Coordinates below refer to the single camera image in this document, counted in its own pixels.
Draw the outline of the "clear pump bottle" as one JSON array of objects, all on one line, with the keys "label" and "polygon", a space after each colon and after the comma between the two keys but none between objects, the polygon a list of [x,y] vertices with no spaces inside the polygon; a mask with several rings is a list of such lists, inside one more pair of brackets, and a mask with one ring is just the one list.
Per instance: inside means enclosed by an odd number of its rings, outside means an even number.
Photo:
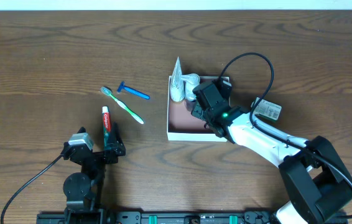
[{"label": "clear pump bottle", "polygon": [[196,73],[182,75],[182,80],[185,82],[185,99],[188,101],[195,101],[196,96],[193,89],[200,84],[200,77]]}]

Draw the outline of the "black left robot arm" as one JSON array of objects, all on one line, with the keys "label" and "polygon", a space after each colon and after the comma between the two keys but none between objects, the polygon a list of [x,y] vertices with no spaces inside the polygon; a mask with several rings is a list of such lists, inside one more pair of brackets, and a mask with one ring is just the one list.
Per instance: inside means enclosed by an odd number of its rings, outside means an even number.
[{"label": "black left robot arm", "polygon": [[118,157],[125,154],[126,148],[115,122],[104,133],[102,151],[93,151],[93,140],[84,127],[64,143],[61,156],[80,165],[81,171],[69,175],[64,181],[67,206],[62,223],[107,222],[107,211],[101,205],[106,165],[118,163]]}]

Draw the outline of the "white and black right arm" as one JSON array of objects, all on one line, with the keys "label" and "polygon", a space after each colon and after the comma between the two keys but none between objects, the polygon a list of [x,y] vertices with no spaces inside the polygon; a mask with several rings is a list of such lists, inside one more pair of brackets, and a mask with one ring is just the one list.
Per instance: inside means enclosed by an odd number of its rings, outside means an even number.
[{"label": "white and black right arm", "polygon": [[290,200],[276,212],[279,223],[348,219],[340,210],[352,200],[352,177],[329,140],[288,135],[230,106],[231,84],[224,80],[201,83],[192,92],[193,116],[219,138],[251,149],[279,169]]}]

